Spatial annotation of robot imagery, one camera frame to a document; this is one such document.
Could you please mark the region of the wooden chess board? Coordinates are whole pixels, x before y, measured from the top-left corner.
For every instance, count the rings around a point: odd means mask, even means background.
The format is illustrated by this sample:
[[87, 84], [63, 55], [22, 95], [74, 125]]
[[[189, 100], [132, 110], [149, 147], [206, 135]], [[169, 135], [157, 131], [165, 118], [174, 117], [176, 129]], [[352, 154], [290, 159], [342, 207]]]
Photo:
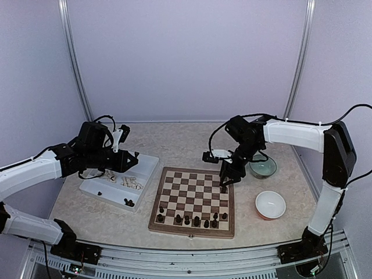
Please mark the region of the wooden chess board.
[[[218, 213], [218, 225], [211, 227], [213, 215]], [[157, 222], [162, 214], [163, 223]], [[176, 216], [182, 218], [176, 224]], [[184, 224], [189, 216], [190, 225]], [[194, 218], [200, 218], [200, 227], [194, 227]], [[209, 220], [209, 227], [204, 227]], [[156, 192], [152, 213], [148, 224], [149, 231], [188, 237], [232, 239], [235, 236], [235, 195], [234, 186], [229, 185], [226, 194], [220, 193], [218, 171], [164, 167]]]

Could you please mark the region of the dark chess queen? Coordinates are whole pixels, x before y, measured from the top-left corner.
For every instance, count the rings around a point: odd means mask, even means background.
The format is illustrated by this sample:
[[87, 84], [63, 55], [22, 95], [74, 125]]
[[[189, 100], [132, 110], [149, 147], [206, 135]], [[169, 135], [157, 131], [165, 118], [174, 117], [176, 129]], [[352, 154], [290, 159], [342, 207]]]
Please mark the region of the dark chess queen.
[[214, 219], [212, 222], [211, 222], [211, 227], [212, 228], [216, 228], [218, 225], [218, 221], [216, 219]]

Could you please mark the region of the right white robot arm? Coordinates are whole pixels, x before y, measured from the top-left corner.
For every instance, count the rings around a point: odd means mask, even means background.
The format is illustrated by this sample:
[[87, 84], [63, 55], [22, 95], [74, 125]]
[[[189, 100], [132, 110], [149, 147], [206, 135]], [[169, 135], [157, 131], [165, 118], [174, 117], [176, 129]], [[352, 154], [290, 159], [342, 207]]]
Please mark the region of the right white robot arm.
[[308, 124], [280, 120], [273, 115], [252, 114], [232, 117], [222, 127], [238, 144], [234, 151], [210, 148], [213, 157], [223, 162], [220, 184], [226, 187], [245, 177], [246, 164], [267, 144], [288, 145], [317, 153], [321, 161], [321, 190], [314, 213], [306, 226], [297, 252], [309, 258], [320, 248], [320, 240], [339, 211], [349, 178], [356, 163], [356, 151], [346, 124], [322, 122]]

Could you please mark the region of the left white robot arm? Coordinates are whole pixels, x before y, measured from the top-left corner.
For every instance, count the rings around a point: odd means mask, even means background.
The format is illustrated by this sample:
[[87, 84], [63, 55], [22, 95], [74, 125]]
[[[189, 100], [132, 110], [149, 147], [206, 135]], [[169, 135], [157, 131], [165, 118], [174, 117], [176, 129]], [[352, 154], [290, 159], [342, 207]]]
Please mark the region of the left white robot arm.
[[126, 172], [138, 164], [138, 153], [119, 148], [129, 133], [126, 125], [110, 131], [98, 121], [86, 121], [70, 142], [49, 146], [34, 157], [1, 168], [1, 233], [58, 245], [68, 258], [76, 258], [81, 245], [64, 221], [20, 212], [5, 199], [45, 181], [82, 175], [87, 169], [97, 169], [101, 174], [107, 170]]

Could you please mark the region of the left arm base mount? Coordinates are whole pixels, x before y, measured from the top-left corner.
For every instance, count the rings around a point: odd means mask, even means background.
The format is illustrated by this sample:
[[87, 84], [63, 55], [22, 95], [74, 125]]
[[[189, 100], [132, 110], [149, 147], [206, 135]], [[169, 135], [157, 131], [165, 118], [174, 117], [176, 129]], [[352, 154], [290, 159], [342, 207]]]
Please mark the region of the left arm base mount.
[[60, 245], [53, 245], [51, 254], [70, 259], [80, 263], [98, 264], [102, 248], [97, 245], [76, 242], [73, 246], [66, 248]]

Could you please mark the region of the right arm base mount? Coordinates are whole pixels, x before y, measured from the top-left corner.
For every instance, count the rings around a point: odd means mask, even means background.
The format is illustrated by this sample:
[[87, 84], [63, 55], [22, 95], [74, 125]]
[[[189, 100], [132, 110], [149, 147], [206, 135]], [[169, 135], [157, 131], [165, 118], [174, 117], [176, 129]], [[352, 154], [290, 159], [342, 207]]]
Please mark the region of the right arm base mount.
[[322, 243], [318, 246], [313, 246], [310, 243], [300, 241], [280, 245], [277, 248], [277, 252], [281, 264], [287, 264], [317, 257], [321, 254], [326, 254], [328, 252], [328, 248], [325, 243]]

